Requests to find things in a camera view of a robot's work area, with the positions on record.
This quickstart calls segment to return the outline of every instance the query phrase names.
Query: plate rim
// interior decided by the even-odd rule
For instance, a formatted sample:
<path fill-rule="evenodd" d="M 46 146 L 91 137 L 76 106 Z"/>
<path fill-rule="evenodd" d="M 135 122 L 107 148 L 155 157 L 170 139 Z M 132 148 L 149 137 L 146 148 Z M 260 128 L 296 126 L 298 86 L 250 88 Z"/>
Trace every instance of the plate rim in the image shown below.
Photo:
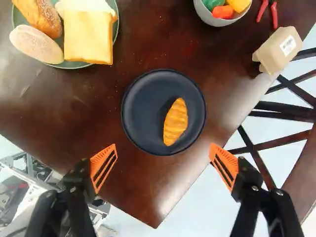
<path fill-rule="evenodd" d="M 124 124 L 124 122 L 123 122 L 123 117 L 124 117 L 124 115 L 123 115 L 123 111 L 124 111 L 123 105 L 124 105 L 124 103 L 125 103 L 126 97 L 127 97 L 128 93 L 130 92 L 131 88 L 132 88 L 139 80 L 141 80 L 143 77 L 147 76 L 148 74 L 156 73 L 156 72 L 159 72 L 159 71 L 169 71 L 169 72 L 177 73 L 177 74 L 180 74 L 180 75 L 184 76 L 184 77 L 187 78 L 188 80 L 190 80 L 190 81 L 194 84 L 194 86 L 198 89 L 198 91 L 200 92 L 200 95 L 201 95 L 202 101 L 203 101 L 203 105 L 204 105 L 203 124 L 202 124 L 202 127 L 201 127 L 201 129 L 200 129 L 200 131 L 199 131 L 197 137 L 196 137 L 196 138 L 193 140 L 193 142 L 191 142 L 187 147 L 185 147 L 185 148 L 183 148 L 183 149 L 180 149 L 180 150 L 178 150 L 178 151 L 176 151 L 176 152 L 172 152 L 172 153 L 170 153 L 170 154 L 165 154 L 165 155 L 156 154 L 156 153 L 150 152 L 150 151 L 148 151 L 148 150 L 146 150 L 146 149 L 140 147 L 140 146 L 130 137 L 129 133 L 127 132 L 127 130 L 126 130 L 126 128 L 125 128 L 125 124 Z M 144 151 L 144 152 L 147 152 L 147 153 L 149 153 L 149 154 L 151 154 L 151 155 L 153 155 L 153 156 L 157 156 L 157 157 L 169 157 L 169 156 L 178 154 L 178 153 L 180 153 L 180 152 L 183 152 L 183 151 L 185 151 L 186 149 L 188 149 L 190 146 L 192 146 L 192 145 L 197 141 L 197 139 L 200 137 L 200 135 L 201 135 L 201 133 L 202 133 L 204 127 L 205 127 L 206 118 L 207 118 L 206 102 L 205 102 L 204 95 L 203 95 L 203 93 L 202 93 L 200 87 L 198 86 L 198 84 L 197 84 L 194 80 L 192 80 L 190 77 L 188 77 L 187 75 L 185 75 L 185 74 L 183 74 L 183 73 L 181 73 L 181 72 L 179 72 L 179 71 L 177 71 L 177 70 L 168 69 L 168 68 L 153 69 L 153 70 L 151 70 L 151 71 L 148 71 L 148 72 L 145 72 L 145 73 L 139 75 L 139 76 L 128 86 L 128 88 L 126 89 L 126 91 L 125 91 L 125 93 L 124 93 L 124 95 L 123 95 L 123 98 L 122 98 L 121 106 L 120 106 L 120 121 L 121 121 L 123 130 L 124 130 L 124 133 L 126 134 L 126 136 L 128 137 L 128 139 L 129 139 L 137 148 L 139 148 L 140 150 L 142 150 L 142 151 Z"/>
<path fill-rule="evenodd" d="M 114 37 L 114 40 L 113 40 L 113 45 L 115 44 L 115 41 L 117 40 L 117 37 L 118 37 L 118 34 L 119 34 L 119 7 L 118 7 L 118 4 L 117 4 L 117 1 L 116 0 L 114 0 L 114 3 L 115 3 L 115 6 L 116 6 L 116 8 L 117 8 L 117 10 L 118 10 L 118 12 L 117 12 L 117 14 L 118 14 L 118 20 L 117 20 L 117 22 L 118 22 L 118 27 L 117 27 L 117 30 L 116 30 L 116 35 L 115 35 L 115 37 Z M 12 10 L 11 10 L 11 23 L 12 23 L 12 26 L 13 26 L 13 29 L 15 29 L 15 24 L 14 24 L 14 20 L 13 20 L 13 11 L 14 11 L 14 8 L 16 8 L 17 9 L 17 7 L 14 5 L 14 4 L 12 4 Z M 41 63 L 44 63 L 44 64 L 46 64 L 46 65 L 48 65 L 48 66 L 51 66 L 51 67 L 54 67 L 54 68 L 59 68 L 59 69 L 80 69 L 80 68 L 86 68 L 86 67 L 89 67 L 89 66 L 91 66 L 91 65 L 93 65 L 94 63 L 87 63 L 86 65 L 83 65 L 83 66 L 79 66 L 79 67 L 73 67 L 73 68 L 65 68 L 65 67 L 61 67 L 61 66 L 58 66 L 58 64 L 49 64 L 49 63 L 45 63 L 45 62 L 42 62 L 42 61 L 39 61 L 39 62 L 41 62 Z"/>

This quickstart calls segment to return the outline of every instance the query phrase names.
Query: beige box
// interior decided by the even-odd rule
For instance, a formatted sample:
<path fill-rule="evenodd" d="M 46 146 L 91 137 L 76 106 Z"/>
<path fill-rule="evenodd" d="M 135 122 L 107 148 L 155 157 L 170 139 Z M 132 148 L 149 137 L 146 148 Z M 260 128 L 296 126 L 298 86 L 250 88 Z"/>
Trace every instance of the beige box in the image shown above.
<path fill-rule="evenodd" d="M 294 26 L 279 27 L 252 54 L 252 61 L 260 62 L 259 71 L 271 75 L 283 70 L 301 50 L 302 44 Z"/>

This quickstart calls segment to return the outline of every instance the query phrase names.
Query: sticker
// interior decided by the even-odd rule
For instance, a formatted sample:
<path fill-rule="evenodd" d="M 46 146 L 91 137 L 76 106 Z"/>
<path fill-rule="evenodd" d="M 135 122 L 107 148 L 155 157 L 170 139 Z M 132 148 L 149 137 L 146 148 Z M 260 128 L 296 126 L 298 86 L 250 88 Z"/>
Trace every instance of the sticker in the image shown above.
<path fill-rule="evenodd" d="M 280 44 L 280 48 L 283 51 L 285 57 L 289 55 L 293 51 L 293 49 L 295 49 L 295 47 L 296 47 L 296 42 L 292 35 L 289 35 L 285 39 L 285 41 L 283 41 Z"/>

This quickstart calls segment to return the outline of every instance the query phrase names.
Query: black plate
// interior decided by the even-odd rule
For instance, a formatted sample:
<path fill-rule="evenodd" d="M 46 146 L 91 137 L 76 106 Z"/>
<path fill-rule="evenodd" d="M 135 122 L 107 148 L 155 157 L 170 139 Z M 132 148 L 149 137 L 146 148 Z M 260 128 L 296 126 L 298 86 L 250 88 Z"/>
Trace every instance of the black plate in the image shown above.
<path fill-rule="evenodd" d="M 181 97 L 188 108 L 188 128 L 171 146 L 163 143 L 163 122 L 173 102 Z M 125 133 L 140 149 L 152 155 L 169 156 L 185 150 L 202 132 L 205 101 L 197 85 L 173 70 L 155 70 L 141 75 L 126 91 L 121 106 Z"/>

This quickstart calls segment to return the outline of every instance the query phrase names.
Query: white floor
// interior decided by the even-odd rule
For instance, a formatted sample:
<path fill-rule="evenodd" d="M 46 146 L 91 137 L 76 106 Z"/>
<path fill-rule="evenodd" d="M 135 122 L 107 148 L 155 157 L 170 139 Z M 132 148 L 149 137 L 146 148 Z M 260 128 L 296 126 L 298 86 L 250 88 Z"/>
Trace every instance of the white floor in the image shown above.
<path fill-rule="evenodd" d="M 304 41 L 303 49 L 316 47 L 316 25 Z M 291 62 L 282 72 L 292 79 L 316 68 L 316 57 Z M 299 87 L 316 96 L 316 77 L 298 84 Z M 284 89 L 262 98 L 266 101 L 284 102 L 308 107 L 308 105 Z M 312 124 L 304 122 L 283 121 L 268 118 L 248 117 L 243 127 L 254 143 L 264 142 L 310 129 Z M 277 186 L 281 187 L 295 164 L 305 141 L 260 152 L 266 166 L 271 172 Z M 225 149 L 244 146 L 237 132 L 230 138 Z M 0 157 L 19 152 L 20 149 L 0 136 Z M 249 154 L 244 155 L 253 165 Z M 106 219 L 106 225 L 119 232 L 120 237 L 225 237 L 229 236 L 234 224 L 239 205 L 235 203 L 220 176 L 212 166 L 208 166 L 191 186 L 184 197 L 174 207 L 158 229 L 143 224 L 121 210 L 112 207 Z M 313 211 L 303 223 L 306 237 L 314 237 L 316 211 Z M 255 237 L 268 236 L 265 219 L 259 215 Z"/>

